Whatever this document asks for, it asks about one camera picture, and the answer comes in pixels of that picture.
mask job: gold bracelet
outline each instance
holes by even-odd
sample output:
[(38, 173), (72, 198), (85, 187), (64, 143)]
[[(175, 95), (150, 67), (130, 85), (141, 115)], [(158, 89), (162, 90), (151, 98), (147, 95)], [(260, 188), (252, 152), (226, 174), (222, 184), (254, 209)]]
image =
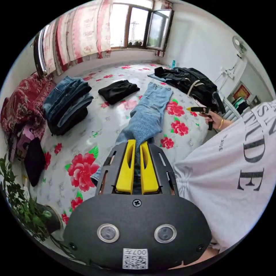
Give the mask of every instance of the gold bracelet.
[(221, 124), (219, 125), (218, 129), (221, 129), (223, 122), (224, 122), (224, 119), (221, 120)]

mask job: white t-shirt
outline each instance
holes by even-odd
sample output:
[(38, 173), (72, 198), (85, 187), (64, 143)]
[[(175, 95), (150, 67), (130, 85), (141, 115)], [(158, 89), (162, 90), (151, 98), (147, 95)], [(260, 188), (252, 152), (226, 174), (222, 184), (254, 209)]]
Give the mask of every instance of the white t-shirt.
[(205, 215), (221, 249), (257, 223), (276, 184), (276, 100), (245, 113), (175, 164), (181, 197)]

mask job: plant pot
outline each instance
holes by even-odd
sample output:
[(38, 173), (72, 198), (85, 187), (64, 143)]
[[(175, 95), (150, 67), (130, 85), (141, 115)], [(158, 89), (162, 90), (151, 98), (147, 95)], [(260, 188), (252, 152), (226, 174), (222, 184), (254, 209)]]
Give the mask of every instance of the plant pot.
[(52, 214), (52, 216), (49, 219), (47, 219), (45, 222), (45, 226), (46, 226), (46, 229), (47, 229), (49, 235), (62, 228), (61, 218), (54, 208), (52, 208), (49, 205), (42, 205), (39, 203), (37, 203), (37, 208), (41, 212), (49, 211)]

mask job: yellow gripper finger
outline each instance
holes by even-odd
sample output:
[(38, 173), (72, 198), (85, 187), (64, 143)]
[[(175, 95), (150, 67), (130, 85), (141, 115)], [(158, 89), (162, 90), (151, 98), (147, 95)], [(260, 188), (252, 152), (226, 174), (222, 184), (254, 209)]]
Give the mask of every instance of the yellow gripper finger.
[(134, 178), (134, 157), (135, 140), (128, 140), (126, 152), (120, 169), (119, 177), (116, 183), (116, 190), (119, 193), (132, 194)]
[(159, 189), (159, 185), (155, 176), (147, 142), (140, 145), (140, 162), (142, 194), (156, 193)]

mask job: stack of folded clothes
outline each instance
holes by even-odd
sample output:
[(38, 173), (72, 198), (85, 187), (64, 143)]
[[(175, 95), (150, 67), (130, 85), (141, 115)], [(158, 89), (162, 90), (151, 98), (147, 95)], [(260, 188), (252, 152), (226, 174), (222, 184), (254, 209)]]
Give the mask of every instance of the stack of folded clothes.
[(44, 115), (53, 135), (64, 135), (88, 114), (93, 96), (82, 78), (66, 76), (51, 91), (43, 104)]

